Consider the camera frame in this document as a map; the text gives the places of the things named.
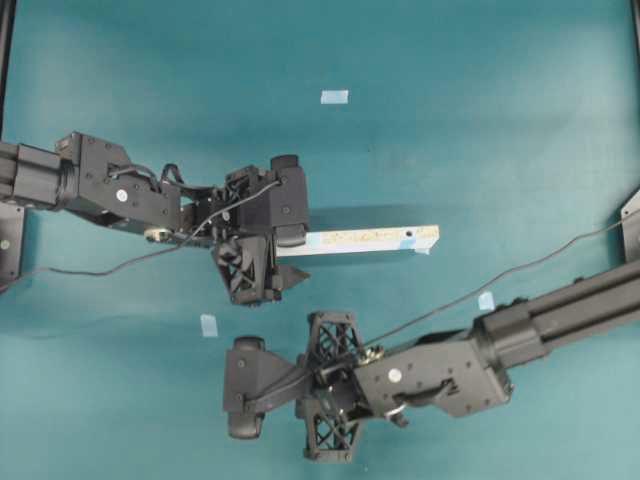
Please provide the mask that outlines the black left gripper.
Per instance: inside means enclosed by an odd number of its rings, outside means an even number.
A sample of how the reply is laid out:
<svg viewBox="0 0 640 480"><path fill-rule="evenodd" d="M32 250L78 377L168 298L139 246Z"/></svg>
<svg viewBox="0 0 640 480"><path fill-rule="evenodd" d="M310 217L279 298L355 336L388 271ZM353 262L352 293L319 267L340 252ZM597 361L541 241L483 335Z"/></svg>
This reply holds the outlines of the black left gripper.
<svg viewBox="0 0 640 480"><path fill-rule="evenodd" d="M259 305L280 299L278 290L293 288L311 275L291 265L277 266L275 274L270 185L272 173L261 169L240 169L229 174L224 187L214 195L212 258L235 305ZM284 225L275 229L279 248L305 244L305 225Z"/></svg>

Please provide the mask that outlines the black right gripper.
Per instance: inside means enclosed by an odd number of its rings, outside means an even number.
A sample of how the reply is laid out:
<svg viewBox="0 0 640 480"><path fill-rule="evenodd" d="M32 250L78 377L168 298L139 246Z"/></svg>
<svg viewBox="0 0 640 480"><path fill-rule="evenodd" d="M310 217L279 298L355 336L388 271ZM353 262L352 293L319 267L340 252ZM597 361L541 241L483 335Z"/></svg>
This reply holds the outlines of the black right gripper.
<svg viewBox="0 0 640 480"><path fill-rule="evenodd" d="M295 404L306 427L303 454L310 461L351 461L368 413L353 373L362 344L355 315L317 311L308 323L307 350L297 363L310 371L310 385Z"/></svg>

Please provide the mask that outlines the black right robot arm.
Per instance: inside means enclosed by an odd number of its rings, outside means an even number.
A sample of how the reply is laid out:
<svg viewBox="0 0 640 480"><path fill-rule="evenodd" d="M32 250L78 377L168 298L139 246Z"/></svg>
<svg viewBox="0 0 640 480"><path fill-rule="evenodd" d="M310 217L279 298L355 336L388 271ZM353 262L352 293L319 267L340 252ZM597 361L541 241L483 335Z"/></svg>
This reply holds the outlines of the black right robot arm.
<svg viewBox="0 0 640 480"><path fill-rule="evenodd" d="M313 374L296 402L304 456L349 463L370 420L400 428L408 408L464 417L510 402L510 369L639 318L639 264L626 263L533 299L517 298L467 329L433 332L389 349L362 342L349 319L309 317L300 365Z"/></svg>

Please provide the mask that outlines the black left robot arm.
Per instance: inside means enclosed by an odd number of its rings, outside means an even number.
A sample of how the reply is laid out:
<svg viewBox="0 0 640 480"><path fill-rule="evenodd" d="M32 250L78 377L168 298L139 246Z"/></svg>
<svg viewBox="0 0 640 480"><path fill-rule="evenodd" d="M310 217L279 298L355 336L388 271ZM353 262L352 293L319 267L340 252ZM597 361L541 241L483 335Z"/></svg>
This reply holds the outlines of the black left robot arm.
<svg viewBox="0 0 640 480"><path fill-rule="evenodd" d="M249 165L222 185L193 185L169 163L160 174L133 163L115 143L73 132L54 151L1 146L1 288L21 277L26 213L67 211L94 225L147 241L211 252L230 300L259 305L281 299L308 273L277 260L302 246L310 215L306 177L295 155Z"/></svg>

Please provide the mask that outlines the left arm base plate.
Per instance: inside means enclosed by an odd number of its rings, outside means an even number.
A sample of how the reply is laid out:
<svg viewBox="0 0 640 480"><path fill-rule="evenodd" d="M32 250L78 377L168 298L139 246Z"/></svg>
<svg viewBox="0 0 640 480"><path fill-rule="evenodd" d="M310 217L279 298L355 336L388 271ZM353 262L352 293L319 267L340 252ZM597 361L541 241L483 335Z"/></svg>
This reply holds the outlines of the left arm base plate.
<svg viewBox="0 0 640 480"><path fill-rule="evenodd" d="M1 204L0 274L2 293L21 273L25 225L26 213L22 207L6 203Z"/></svg>

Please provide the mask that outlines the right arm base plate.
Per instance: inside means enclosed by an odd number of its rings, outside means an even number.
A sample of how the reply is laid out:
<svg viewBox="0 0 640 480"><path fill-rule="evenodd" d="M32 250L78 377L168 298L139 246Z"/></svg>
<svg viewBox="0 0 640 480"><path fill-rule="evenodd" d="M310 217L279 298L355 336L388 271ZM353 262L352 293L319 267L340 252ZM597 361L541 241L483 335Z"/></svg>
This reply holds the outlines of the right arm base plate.
<svg viewBox="0 0 640 480"><path fill-rule="evenodd" d="M624 256L626 262L637 261L640 256L640 191L636 190L620 209Z"/></svg>

